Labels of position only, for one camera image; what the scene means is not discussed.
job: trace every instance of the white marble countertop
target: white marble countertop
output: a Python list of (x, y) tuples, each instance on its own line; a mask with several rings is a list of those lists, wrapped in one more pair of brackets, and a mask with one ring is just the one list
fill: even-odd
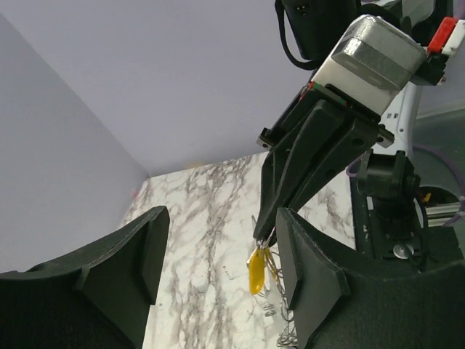
[[(148, 180), (126, 222), (167, 206), (170, 235), (144, 349), (276, 348), (277, 332), (248, 292), (260, 171), (266, 153)], [(354, 246), (349, 181), (338, 175), (300, 214)]]

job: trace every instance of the purple cable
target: purple cable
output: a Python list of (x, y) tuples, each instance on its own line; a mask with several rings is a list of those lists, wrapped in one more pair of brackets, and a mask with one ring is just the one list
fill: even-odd
[[(460, 175), (460, 171), (458, 170), (457, 166), (447, 157), (442, 155), (439, 151), (436, 151), (435, 149), (430, 148), (426, 145), (414, 145), (413, 149), (432, 154), (435, 158), (437, 158), (444, 165), (446, 165), (446, 167), (449, 169), (449, 171), (452, 173), (452, 175), (455, 177), (457, 181), (458, 192), (460, 193), (460, 207), (458, 208), (458, 212), (443, 225), (445, 227), (451, 226), (453, 223), (460, 220), (462, 218), (461, 214), (465, 212), (465, 180)], [(357, 163), (357, 161), (359, 161), (362, 158), (362, 156), (363, 155), (359, 156), (346, 168), (346, 174), (349, 178), (355, 178), (357, 176), (357, 173), (352, 172), (352, 168)]]
[(349, 178), (357, 177), (357, 173), (350, 172), (350, 170), (354, 167), (354, 165), (357, 163), (357, 161), (359, 161), (362, 158), (363, 155), (365, 155), (365, 154), (360, 155), (358, 158), (356, 158), (354, 161), (352, 161), (348, 167), (346, 167), (346, 174), (347, 174), (347, 176)]
[(465, 19), (465, 0), (459, 0), (457, 5), (454, 17), (463, 20)]

